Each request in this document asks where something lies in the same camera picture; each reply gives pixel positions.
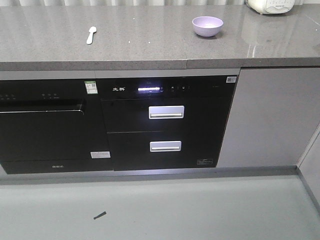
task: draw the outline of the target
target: rice cooker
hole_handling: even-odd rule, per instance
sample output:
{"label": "rice cooker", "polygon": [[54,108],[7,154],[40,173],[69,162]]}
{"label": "rice cooker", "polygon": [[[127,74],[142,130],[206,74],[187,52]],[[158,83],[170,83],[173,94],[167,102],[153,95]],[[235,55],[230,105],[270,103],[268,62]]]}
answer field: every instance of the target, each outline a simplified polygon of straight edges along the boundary
{"label": "rice cooker", "polygon": [[245,0],[246,4],[260,14],[283,14],[289,12],[295,0]]}

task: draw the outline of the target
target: silver label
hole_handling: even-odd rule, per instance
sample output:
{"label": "silver label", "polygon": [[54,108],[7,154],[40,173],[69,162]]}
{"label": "silver label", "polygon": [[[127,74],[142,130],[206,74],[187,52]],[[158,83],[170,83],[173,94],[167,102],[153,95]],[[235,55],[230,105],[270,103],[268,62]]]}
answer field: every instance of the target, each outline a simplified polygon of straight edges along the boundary
{"label": "silver label", "polygon": [[237,81],[237,76],[228,76],[226,78],[227,84],[234,84]]}
{"label": "silver label", "polygon": [[213,159],[198,159],[196,161],[197,165],[213,165],[214,160]]}
{"label": "silver label", "polygon": [[90,152],[92,159],[109,159],[111,158],[109,151],[92,151]]}

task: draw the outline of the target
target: gray cabinet door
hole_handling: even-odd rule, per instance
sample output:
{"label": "gray cabinet door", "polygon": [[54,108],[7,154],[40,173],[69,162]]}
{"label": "gray cabinet door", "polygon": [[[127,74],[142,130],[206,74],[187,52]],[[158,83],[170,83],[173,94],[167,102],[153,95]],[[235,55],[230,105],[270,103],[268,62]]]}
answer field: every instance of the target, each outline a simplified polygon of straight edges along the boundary
{"label": "gray cabinet door", "polygon": [[320,121],[320,68],[242,69],[217,167],[294,166]]}

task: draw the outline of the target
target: silver drawer handle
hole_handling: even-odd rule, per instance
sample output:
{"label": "silver drawer handle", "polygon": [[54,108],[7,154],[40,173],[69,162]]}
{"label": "silver drawer handle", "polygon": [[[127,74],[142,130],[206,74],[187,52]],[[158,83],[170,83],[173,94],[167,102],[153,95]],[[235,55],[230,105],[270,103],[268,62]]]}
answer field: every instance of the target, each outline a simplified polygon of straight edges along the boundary
{"label": "silver drawer handle", "polygon": [[181,141],[151,141],[150,152],[178,152],[181,144]]}
{"label": "silver drawer handle", "polygon": [[180,151],[180,147],[178,146],[172,146],[172,147],[152,147],[151,152],[156,152],[156,151]]}
{"label": "silver drawer handle", "polygon": [[149,119],[183,119],[185,106],[149,106]]}
{"label": "silver drawer handle", "polygon": [[170,119],[170,118],[181,118],[182,113],[151,113],[150,118],[151,119]]}

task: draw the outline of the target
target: small debris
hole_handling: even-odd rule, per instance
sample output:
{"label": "small debris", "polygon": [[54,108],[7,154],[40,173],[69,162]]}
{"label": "small debris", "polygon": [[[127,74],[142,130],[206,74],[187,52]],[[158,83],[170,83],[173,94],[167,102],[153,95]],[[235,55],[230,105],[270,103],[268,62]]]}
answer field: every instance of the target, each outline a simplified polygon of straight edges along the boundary
{"label": "small debris", "polygon": [[96,220],[97,218],[100,218],[100,217],[102,217],[102,216],[104,216],[106,214],[107,213],[104,211],[104,212],[100,213],[98,216],[95,216],[93,219]]}

